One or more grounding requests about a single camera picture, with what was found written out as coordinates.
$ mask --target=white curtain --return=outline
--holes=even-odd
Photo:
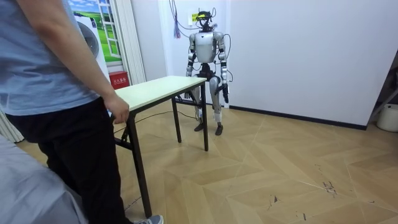
[[[110,3],[113,11],[116,34],[119,40],[123,67],[129,74],[130,84],[134,85],[145,82],[146,77],[142,64],[141,50],[131,1],[111,0]]]
[[[12,142],[20,142],[24,140],[24,137],[8,121],[6,115],[2,111],[0,111],[0,134]]]

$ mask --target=table top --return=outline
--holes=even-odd
[[[116,90],[130,111],[206,81],[206,78],[168,76]]]

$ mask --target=man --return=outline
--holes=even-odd
[[[122,123],[129,106],[104,77],[67,0],[0,0],[0,27],[3,112],[81,195],[90,224],[131,223],[106,111]],[[138,223],[161,224],[163,218]]]

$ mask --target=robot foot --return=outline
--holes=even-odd
[[[203,124],[199,124],[197,127],[195,127],[195,129],[194,129],[194,131],[201,131],[201,130],[203,130]]]
[[[222,125],[218,126],[217,130],[216,130],[216,135],[217,136],[221,135],[223,133],[223,130],[224,130],[224,127]]]

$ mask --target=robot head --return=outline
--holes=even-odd
[[[199,21],[200,26],[202,28],[202,30],[200,32],[212,32],[214,26],[210,26],[210,22],[212,22],[211,18],[213,16],[211,15],[210,12],[206,12],[206,11],[201,11],[198,13],[197,16],[197,21]]]

